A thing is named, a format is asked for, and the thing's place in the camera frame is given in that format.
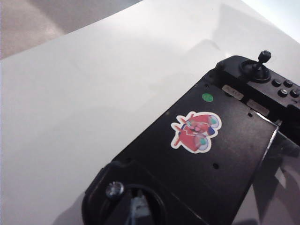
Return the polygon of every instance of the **green sticker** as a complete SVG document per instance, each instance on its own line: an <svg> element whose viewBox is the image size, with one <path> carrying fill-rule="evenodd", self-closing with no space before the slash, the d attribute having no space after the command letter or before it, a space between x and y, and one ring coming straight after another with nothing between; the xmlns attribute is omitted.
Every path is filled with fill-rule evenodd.
<svg viewBox="0 0 300 225"><path fill-rule="evenodd" d="M202 98L206 102L212 102L214 100L214 97L211 94L209 94L209 93L204 93L202 95Z"/></svg>

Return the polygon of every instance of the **silver screw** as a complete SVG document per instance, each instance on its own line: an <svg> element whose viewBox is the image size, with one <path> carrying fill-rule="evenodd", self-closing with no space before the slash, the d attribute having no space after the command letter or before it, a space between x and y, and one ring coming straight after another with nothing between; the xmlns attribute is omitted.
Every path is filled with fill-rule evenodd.
<svg viewBox="0 0 300 225"><path fill-rule="evenodd" d="M124 192L124 185L121 182L113 181L110 183L106 190L106 196L110 199L119 197Z"/></svg>

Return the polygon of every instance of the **button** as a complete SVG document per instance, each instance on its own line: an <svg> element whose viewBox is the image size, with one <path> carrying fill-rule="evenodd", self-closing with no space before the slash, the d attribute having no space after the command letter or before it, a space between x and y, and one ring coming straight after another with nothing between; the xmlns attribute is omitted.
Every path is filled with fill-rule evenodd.
<svg viewBox="0 0 300 225"><path fill-rule="evenodd" d="M286 87L288 87L288 88L292 87L292 85L293 85L292 81L290 81L290 80L284 81L283 84L284 84Z"/></svg>
<svg viewBox="0 0 300 225"><path fill-rule="evenodd" d="M291 90L290 95L291 95L293 98L297 98L297 97L299 97L299 95L300 95L300 90L299 90L299 89L298 89L298 90L293 89L293 90Z"/></svg>
<svg viewBox="0 0 300 225"><path fill-rule="evenodd" d="M280 82L279 80L277 80L277 79L274 79L274 80L272 81L272 84L273 84L273 86L275 86L275 87L279 87L279 86L281 85L281 82Z"/></svg>
<svg viewBox="0 0 300 225"><path fill-rule="evenodd" d="M286 89L280 89L280 90L278 91L278 95L279 95L280 97L286 97L286 96L287 96L287 90L286 90Z"/></svg>

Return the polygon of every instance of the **floor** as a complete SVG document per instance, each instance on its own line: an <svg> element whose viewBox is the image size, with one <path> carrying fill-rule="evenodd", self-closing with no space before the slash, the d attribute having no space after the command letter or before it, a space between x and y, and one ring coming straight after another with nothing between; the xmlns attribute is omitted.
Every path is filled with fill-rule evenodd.
<svg viewBox="0 0 300 225"><path fill-rule="evenodd" d="M68 34L139 1L2 0L1 58Z"/></svg>

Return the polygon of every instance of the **cartoon sticker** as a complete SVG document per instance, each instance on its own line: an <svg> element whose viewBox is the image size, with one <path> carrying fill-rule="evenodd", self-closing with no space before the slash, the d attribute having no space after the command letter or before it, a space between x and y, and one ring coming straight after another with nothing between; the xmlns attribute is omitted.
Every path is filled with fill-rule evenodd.
<svg viewBox="0 0 300 225"><path fill-rule="evenodd" d="M171 142L174 149L180 146L189 152L205 153L211 148L211 138L218 135L221 119L212 112L189 112L186 117L177 116L179 123L172 123L175 137Z"/></svg>

